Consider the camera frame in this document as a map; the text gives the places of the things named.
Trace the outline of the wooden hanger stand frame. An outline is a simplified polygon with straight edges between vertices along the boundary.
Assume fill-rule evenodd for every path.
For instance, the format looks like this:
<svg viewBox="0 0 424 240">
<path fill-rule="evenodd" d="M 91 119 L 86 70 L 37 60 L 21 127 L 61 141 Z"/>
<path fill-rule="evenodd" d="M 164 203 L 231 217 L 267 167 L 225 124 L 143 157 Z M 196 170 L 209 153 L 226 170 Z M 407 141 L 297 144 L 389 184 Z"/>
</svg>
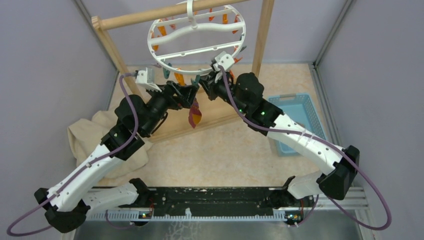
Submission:
<svg viewBox="0 0 424 240">
<path fill-rule="evenodd" d="M 255 51 L 251 71 L 258 76 L 260 74 L 268 32 L 270 28 L 271 16 L 274 8 L 274 1 L 262 1 L 259 26 L 257 31 Z M 105 47 L 106 52 L 111 57 L 112 62 L 120 73 L 128 70 L 127 65 L 118 51 L 108 31 L 141 24 L 154 20 L 163 21 L 165 18 L 175 17 L 187 13 L 187 5 L 179 3 L 161 8 L 150 9 L 142 12 L 126 14 L 122 16 L 101 19 L 99 16 L 91 18 L 94 32 Z M 206 91 L 201 88 L 196 95 L 199 107 L 192 107 L 181 112 L 171 112 L 169 118 L 171 123 L 165 123 L 164 128 L 160 128 L 152 135 L 150 141 L 159 143 L 174 138 L 179 138 L 195 131 L 203 131 L 210 128 L 222 126 L 237 120 L 238 116 L 234 110 L 224 101 L 215 103 L 207 97 Z"/>
</svg>

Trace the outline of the teal clothes clip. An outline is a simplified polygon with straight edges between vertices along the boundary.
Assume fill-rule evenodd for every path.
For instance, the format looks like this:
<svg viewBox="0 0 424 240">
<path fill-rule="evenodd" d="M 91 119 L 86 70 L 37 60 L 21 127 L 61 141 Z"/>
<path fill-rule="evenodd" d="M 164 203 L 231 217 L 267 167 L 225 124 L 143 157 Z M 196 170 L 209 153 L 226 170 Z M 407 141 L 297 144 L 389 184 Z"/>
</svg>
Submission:
<svg viewBox="0 0 424 240">
<path fill-rule="evenodd" d="M 196 75 L 194 78 L 190 79 L 190 83 L 194 86 L 199 86 L 200 78 L 201 78 L 200 75 Z"/>
</svg>

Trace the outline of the orange front clothes clip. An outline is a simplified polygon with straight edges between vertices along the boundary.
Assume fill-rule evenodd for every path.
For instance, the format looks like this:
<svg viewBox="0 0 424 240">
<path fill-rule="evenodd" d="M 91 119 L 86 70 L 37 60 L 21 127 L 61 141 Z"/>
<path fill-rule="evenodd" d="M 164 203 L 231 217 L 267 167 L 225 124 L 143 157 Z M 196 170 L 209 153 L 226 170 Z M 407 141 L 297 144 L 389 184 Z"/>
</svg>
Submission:
<svg viewBox="0 0 424 240">
<path fill-rule="evenodd" d="M 179 85 L 186 86 L 183 74 L 181 74 L 179 72 L 174 72 L 174 77 L 175 77 L 175 79 L 176 79 L 176 81 L 178 82 Z"/>
</svg>

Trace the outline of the purple red striped sock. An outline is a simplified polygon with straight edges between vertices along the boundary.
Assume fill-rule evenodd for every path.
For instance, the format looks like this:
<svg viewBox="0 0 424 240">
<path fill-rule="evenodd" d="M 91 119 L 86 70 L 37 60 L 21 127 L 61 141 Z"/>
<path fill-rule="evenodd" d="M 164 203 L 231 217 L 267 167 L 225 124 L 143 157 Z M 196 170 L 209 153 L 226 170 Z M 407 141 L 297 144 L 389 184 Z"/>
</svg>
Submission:
<svg viewBox="0 0 424 240">
<path fill-rule="evenodd" d="M 188 114 L 188 122 L 190 126 L 195 129 L 197 125 L 202 120 L 202 112 L 199 108 L 199 102 L 196 98 L 194 98 L 192 105 L 189 108 L 189 114 Z"/>
</svg>

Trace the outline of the white round clip hanger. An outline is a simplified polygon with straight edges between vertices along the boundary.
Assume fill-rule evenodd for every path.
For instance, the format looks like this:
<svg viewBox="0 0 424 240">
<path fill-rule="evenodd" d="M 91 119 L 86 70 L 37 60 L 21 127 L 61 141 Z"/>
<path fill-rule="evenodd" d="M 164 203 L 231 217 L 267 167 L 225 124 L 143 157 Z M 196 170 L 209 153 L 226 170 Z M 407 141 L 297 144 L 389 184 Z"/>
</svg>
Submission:
<svg viewBox="0 0 424 240">
<path fill-rule="evenodd" d="M 199 13 L 188 1 L 186 14 L 155 20 L 149 29 L 149 53 L 165 70 L 183 75 L 206 75 L 214 71 L 212 59 L 226 51 L 238 57 L 247 35 L 246 21 L 232 5 L 212 7 Z M 151 38 L 151 31 L 165 26 L 166 36 Z"/>
</svg>

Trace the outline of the light blue plastic basket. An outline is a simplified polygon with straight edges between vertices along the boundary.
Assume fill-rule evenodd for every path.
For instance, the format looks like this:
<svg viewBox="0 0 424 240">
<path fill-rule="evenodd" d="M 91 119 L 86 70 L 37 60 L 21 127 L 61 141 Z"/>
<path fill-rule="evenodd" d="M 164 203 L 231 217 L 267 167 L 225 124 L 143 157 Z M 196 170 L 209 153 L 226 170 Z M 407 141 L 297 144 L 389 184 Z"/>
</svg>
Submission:
<svg viewBox="0 0 424 240">
<path fill-rule="evenodd" d="M 327 138 L 318 111 L 308 93 L 275 95 L 267 100 L 282 109 L 303 128 L 324 140 Z"/>
</svg>

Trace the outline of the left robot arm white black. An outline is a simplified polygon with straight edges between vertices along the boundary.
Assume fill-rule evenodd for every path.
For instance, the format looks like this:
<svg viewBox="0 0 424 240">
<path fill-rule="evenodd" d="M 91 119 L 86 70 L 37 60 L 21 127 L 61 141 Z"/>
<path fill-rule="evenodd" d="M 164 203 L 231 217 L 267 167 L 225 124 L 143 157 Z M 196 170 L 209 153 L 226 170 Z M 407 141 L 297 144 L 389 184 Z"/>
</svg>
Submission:
<svg viewBox="0 0 424 240">
<path fill-rule="evenodd" d="M 98 193 L 90 190 L 145 145 L 145 139 L 159 128 L 169 110 L 189 109 L 198 90 L 198 85 L 168 81 L 157 91 L 149 91 L 148 102 L 139 95 L 126 94 L 114 111 L 116 124 L 89 157 L 57 185 L 35 192 L 47 222 L 59 232 L 68 233 L 96 212 L 115 207 L 147 207 L 152 194 L 139 178 Z"/>
</svg>

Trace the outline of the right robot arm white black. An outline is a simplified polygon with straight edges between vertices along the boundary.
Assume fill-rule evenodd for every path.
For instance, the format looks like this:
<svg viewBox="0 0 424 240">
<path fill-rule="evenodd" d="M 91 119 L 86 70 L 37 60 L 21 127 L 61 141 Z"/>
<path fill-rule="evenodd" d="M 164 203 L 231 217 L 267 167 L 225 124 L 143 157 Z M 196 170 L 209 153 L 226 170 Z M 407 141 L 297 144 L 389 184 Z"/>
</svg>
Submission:
<svg viewBox="0 0 424 240">
<path fill-rule="evenodd" d="M 200 77 L 199 84 L 211 101 L 221 98 L 236 108 L 251 129 L 287 145 L 319 168 L 317 172 L 286 181 L 281 193 L 284 204 L 295 206 L 302 198 L 319 194 L 339 201 L 346 197 L 357 175 L 352 165 L 360 157 L 356 147 L 333 145 L 294 121 L 264 99 L 264 86 L 252 72 L 239 75 L 235 82 L 228 72 L 211 72 Z"/>
</svg>

